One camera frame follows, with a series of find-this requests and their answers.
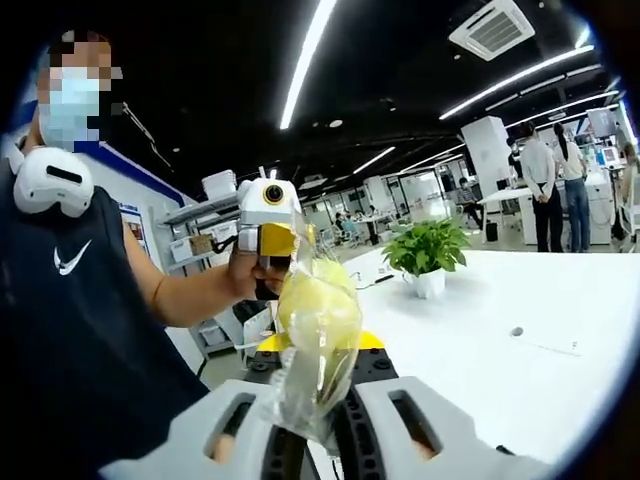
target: white box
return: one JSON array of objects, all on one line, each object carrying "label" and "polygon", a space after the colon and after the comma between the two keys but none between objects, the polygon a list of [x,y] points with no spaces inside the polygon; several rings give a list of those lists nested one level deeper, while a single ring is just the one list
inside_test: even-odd
[{"label": "white box", "polygon": [[217,323],[205,323],[198,329],[198,332],[209,346],[218,345],[226,340],[224,332]]},{"label": "white box", "polygon": [[229,198],[236,193],[236,174],[225,170],[202,179],[202,188],[209,200]]},{"label": "white box", "polygon": [[189,237],[181,238],[175,242],[169,244],[169,250],[173,256],[174,262],[182,262],[193,257],[193,251],[191,250],[191,242]]}]

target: floor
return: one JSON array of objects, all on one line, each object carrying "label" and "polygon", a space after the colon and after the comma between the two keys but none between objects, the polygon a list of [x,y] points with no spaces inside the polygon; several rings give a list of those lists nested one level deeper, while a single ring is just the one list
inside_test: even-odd
[{"label": "floor", "polygon": [[[428,219],[441,219],[448,216],[455,216],[455,205],[450,201],[435,199],[426,204],[424,211],[414,215],[416,221],[424,221]],[[500,215],[489,215],[489,220],[498,221]],[[498,241],[487,242],[482,244],[482,235],[479,229],[470,220],[463,225],[467,232],[470,248],[474,250],[499,250],[511,252],[527,252],[536,251],[535,245],[525,245],[522,233],[517,229],[507,228],[505,231],[498,229]],[[383,247],[386,244],[381,243],[376,246],[359,245],[354,248],[346,246],[338,246],[333,248],[336,258],[344,263],[352,258],[363,255],[371,250]],[[594,245],[591,247],[591,253],[610,253],[609,245]],[[221,385],[229,378],[242,378],[244,375],[242,362],[235,351],[220,352],[212,357],[205,366],[202,373],[202,381],[209,387],[215,388]]]}]

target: air conditioning vent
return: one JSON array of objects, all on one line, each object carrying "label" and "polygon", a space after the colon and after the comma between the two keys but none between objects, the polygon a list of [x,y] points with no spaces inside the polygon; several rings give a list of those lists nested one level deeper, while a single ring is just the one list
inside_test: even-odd
[{"label": "air conditioning vent", "polygon": [[494,0],[460,25],[449,40],[491,61],[535,33],[513,0]]}]

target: plastic bag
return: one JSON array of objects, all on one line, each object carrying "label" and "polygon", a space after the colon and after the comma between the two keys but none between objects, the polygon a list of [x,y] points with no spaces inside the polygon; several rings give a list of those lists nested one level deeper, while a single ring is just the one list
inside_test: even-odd
[{"label": "plastic bag", "polygon": [[342,265],[302,240],[277,318],[291,346],[271,378],[266,418],[335,450],[327,414],[345,398],[358,355],[362,314],[355,286]]}]

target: green plant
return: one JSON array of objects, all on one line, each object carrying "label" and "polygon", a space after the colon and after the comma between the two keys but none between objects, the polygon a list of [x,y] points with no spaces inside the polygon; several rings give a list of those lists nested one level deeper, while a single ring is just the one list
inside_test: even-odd
[{"label": "green plant", "polygon": [[415,225],[382,252],[392,268],[419,276],[440,268],[453,272],[456,263],[466,266],[462,253],[466,246],[469,241],[464,232],[447,219]]}]

